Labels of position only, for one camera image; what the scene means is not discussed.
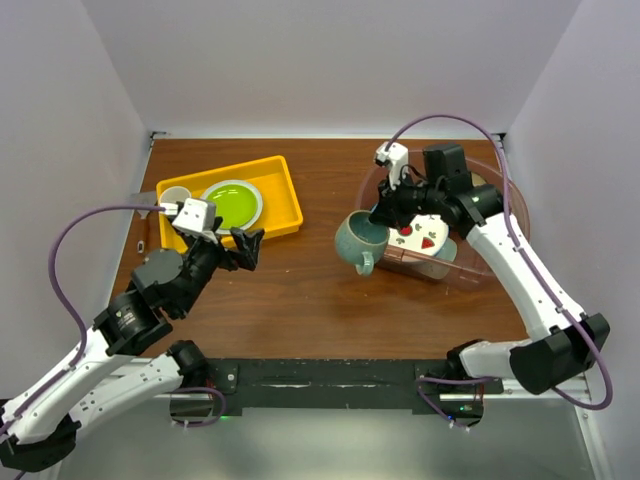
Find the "brown floral cream-inside bowl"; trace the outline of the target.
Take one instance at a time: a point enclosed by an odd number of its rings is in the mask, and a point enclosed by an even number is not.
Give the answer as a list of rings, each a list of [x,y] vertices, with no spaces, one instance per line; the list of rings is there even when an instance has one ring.
[[[486,179],[476,172],[471,173],[471,180],[474,187],[479,187],[487,183]]]

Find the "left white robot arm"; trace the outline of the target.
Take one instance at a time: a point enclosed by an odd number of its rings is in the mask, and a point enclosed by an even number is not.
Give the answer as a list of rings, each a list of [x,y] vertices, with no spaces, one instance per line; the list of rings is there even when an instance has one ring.
[[[77,439],[109,417],[157,394],[196,392],[208,362],[191,340],[175,342],[135,374],[100,383],[168,335],[190,312],[217,269],[256,269],[263,230],[234,228],[232,249],[207,239],[179,253],[156,249],[127,290],[95,318],[79,344],[32,388],[1,405],[1,463],[40,472],[68,456]]]

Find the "teal speckled ceramic mug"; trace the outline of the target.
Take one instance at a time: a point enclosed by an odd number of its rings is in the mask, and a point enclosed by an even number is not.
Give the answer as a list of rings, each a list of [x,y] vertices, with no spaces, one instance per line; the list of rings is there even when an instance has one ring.
[[[337,255],[361,276],[373,273],[389,241],[389,229],[371,221],[371,212],[356,210],[341,223],[334,237]]]

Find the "light-teal divided rectangular dish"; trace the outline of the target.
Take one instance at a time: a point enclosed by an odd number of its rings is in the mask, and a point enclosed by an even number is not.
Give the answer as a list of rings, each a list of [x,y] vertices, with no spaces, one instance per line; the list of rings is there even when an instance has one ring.
[[[452,269],[457,253],[457,244],[450,238],[434,255],[389,245],[377,266],[410,277],[441,281]]]

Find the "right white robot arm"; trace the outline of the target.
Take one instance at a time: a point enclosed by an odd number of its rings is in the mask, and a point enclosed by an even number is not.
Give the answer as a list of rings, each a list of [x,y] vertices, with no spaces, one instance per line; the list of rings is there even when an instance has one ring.
[[[453,351],[457,361],[445,369],[448,386],[469,392],[481,377],[513,378],[539,395],[596,364],[610,334],[601,314],[587,314],[540,261],[496,186],[474,185],[458,144],[427,147],[425,176],[409,163],[406,147],[382,144],[375,163],[387,176],[378,185],[371,219],[378,225],[406,227],[418,215],[436,215],[475,250],[513,301],[527,339],[472,341]]]

